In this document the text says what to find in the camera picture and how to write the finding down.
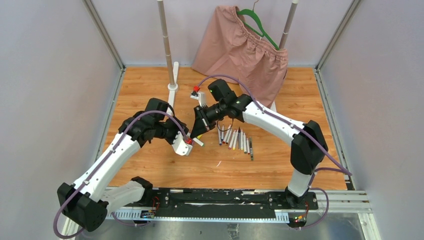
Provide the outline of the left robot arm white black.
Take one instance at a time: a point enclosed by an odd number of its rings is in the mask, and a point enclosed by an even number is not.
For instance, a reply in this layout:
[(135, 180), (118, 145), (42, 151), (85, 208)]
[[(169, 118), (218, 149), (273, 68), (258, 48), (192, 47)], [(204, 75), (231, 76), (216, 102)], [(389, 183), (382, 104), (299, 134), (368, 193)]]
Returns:
[(106, 188), (124, 163), (155, 138), (166, 140), (176, 154), (189, 155), (192, 150), (189, 129), (172, 113), (167, 113), (171, 108), (168, 102), (151, 98), (145, 110), (127, 118), (95, 163), (72, 184), (62, 183), (58, 188), (60, 213), (83, 230), (93, 232), (107, 215), (128, 204), (157, 207), (159, 200), (153, 196), (153, 185), (142, 177), (133, 177), (113, 190)]

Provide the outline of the grey clear-cap pen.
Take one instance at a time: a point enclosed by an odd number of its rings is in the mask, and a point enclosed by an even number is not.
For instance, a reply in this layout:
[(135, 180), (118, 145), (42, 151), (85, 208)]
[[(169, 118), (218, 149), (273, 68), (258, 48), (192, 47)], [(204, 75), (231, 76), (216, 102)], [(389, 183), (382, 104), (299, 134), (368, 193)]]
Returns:
[(249, 137), (249, 154), (250, 154), (250, 160), (254, 161), (252, 137)]

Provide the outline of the purple cap white marker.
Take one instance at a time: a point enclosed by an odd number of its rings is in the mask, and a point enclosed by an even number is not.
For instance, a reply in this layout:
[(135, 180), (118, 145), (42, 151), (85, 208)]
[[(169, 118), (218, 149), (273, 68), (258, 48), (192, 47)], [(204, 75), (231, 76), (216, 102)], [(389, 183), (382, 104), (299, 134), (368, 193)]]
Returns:
[(229, 138), (228, 148), (229, 148), (230, 150), (232, 150), (232, 149), (233, 149), (233, 142), (234, 142), (235, 133), (236, 133), (236, 131), (235, 131), (235, 130), (234, 130), (234, 131), (232, 131), (232, 132), (231, 132), (231, 135), (230, 135), (230, 138)]

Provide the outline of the yellow cap white marker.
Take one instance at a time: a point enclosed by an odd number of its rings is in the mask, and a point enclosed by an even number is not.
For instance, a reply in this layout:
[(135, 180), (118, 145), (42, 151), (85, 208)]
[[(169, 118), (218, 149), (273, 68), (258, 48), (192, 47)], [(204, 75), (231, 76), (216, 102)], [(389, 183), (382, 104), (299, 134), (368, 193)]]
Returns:
[(232, 150), (235, 150), (236, 149), (236, 146), (237, 146), (237, 137), (238, 137), (238, 131), (235, 130), (234, 131), (234, 135), (233, 135)]

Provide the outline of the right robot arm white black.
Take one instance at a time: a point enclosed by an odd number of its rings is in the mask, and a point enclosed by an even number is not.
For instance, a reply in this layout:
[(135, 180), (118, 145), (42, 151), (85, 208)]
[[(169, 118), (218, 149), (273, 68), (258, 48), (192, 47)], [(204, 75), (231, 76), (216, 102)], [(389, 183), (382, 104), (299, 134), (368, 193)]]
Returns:
[(320, 125), (285, 117), (260, 104), (248, 94), (236, 95), (223, 79), (213, 81), (208, 87), (215, 104), (199, 104), (194, 110), (191, 137), (196, 138), (213, 130), (225, 117), (257, 126), (278, 137), (290, 147), (290, 163), (294, 168), (284, 200), (292, 209), (306, 201), (310, 181), (317, 166), (328, 152)]

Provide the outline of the red cap white marker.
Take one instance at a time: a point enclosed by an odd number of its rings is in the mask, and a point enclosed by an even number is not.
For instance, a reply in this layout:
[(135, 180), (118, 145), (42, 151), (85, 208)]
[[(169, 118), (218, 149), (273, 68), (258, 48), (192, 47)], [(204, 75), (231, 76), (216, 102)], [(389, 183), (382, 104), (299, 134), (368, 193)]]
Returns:
[(250, 155), (250, 152), (251, 152), (251, 150), (250, 150), (250, 143), (249, 143), (249, 139), (246, 137), (245, 138), (245, 152), (248, 154), (248, 155)]

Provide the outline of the green cap white marker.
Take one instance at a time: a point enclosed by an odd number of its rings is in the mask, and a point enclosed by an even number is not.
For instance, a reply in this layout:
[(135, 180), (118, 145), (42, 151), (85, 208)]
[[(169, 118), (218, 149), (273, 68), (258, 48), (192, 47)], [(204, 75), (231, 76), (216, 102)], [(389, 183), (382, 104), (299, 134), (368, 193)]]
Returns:
[(199, 140), (197, 137), (194, 137), (193, 139), (192, 139), (195, 143), (197, 143), (200, 147), (203, 147), (205, 144), (201, 141), (201, 140)]
[(247, 153), (248, 153), (246, 140), (247, 140), (247, 139), (246, 139), (246, 134), (243, 132), (243, 133), (241, 134), (241, 143), (242, 143), (242, 150), (243, 150), (243, 152), (244, 152), (245, 154), (247, 154)]

